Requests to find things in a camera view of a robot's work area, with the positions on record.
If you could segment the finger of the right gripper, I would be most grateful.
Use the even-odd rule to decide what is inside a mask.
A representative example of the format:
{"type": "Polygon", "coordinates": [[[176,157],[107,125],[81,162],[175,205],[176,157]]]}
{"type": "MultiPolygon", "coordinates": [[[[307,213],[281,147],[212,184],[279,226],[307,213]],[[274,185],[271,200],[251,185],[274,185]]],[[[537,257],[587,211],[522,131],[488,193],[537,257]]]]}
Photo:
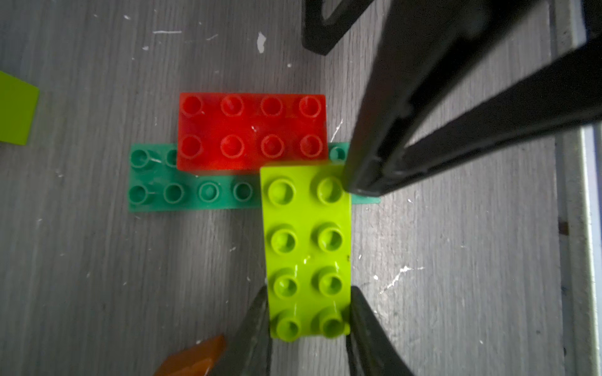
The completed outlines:
{"type": "Polygon", "coordinates": [[[373,0],[343,0],[329,17],[322,14],[323,1],[303,1],[302,44],[306,50],[326,56],[352,28],[373,0]]]}
{"type": "Polygon", "coordinates": [[[534,6],[532,1],[395,1],[343,172],[379,197],[503,147],[601,118],[601,37],[412,141],[429,113],[534,6]]]}

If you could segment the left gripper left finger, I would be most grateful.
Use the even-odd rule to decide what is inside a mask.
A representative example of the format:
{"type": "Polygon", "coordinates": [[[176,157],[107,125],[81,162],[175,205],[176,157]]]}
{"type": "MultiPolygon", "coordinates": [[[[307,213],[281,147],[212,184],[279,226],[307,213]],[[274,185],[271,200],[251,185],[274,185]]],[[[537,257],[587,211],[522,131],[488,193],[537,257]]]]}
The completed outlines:
{"type": "Polygon", "coordinates": [[[268,294],[263,286],[209,376],[270,375],[271,355],[268,294]]]}

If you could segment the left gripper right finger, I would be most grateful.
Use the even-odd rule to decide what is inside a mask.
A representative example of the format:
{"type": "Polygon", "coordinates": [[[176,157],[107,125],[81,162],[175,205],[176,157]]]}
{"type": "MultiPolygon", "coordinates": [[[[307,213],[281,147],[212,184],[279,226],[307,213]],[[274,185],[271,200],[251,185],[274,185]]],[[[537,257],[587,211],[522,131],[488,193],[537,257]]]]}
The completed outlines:
{"type": "Polygon", "coordinates": [[[346,351],[351,375],[414,375],[398,355],[357,286],[351,287],[350,319],[351,333],[346,336],[346,351]]]}

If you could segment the red lego brick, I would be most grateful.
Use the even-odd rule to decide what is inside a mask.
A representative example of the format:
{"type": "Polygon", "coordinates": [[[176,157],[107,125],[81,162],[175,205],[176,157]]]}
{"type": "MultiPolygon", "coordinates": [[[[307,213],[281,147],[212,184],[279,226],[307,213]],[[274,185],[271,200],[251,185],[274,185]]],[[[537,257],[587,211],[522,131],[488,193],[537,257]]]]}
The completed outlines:
{"type": "Polygon", "coordinates": [[[323,95],[184,92],[177,168],[243,174],[271,163],[328,158],[323,95]]]}

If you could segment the lime lego brick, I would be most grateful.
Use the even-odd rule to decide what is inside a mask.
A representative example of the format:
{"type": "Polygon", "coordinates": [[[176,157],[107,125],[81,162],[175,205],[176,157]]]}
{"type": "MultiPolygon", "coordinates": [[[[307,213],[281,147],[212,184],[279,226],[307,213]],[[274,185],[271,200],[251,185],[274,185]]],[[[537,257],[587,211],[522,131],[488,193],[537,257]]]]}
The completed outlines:
{"type": "Polygon", "coordinates": [[[24,146],[34,119],[39,88],[1,72],[1,141],[24,146]]]}
{"type": "Polygon", "coordinates": [[[352,197],[343,165],[274,164],[260,170],[272,338],[348,335],[352,197]]]}

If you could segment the green lego brick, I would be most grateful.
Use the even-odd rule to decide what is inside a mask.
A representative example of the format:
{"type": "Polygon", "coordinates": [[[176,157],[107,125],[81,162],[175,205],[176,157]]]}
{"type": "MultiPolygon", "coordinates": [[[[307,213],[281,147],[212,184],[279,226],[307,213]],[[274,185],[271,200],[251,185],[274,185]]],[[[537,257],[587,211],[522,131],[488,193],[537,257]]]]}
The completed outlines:
{"type": "Polygon", "coordinates": [[[129,156],[129,210],[182,212],[261,206],[260,176],[195,175],[177,168],[175,144],[133,144],[129,156]]]}

